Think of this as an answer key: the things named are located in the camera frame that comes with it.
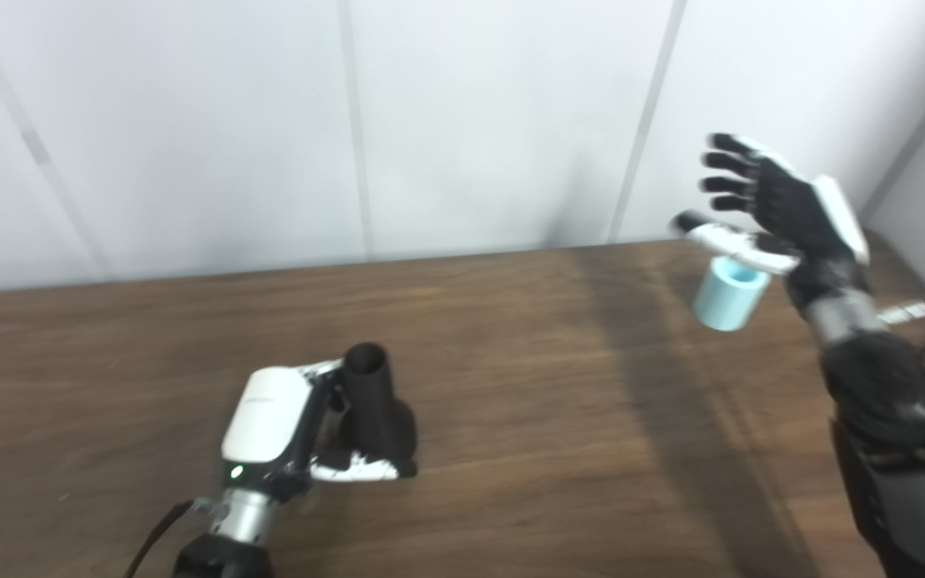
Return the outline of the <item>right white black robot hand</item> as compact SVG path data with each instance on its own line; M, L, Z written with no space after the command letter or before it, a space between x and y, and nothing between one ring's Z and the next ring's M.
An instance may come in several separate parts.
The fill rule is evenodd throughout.
M701 180L713 211L741 212L761 228L750 234L696 211L671 225L705 248L764 273L784 275L793 306L804 311L819 299L871 292L866 281L869 245L837 181L811 181L773 151L734 134L711 134L704 167L723 176Z

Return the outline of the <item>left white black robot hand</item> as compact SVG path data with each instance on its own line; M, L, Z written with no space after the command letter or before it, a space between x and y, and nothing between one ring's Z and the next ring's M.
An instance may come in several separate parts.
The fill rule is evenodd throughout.
M222 486L286 503L317 482L415 477L417 452L414 411L395 394L385 351L361 344L250 375L222 440Z

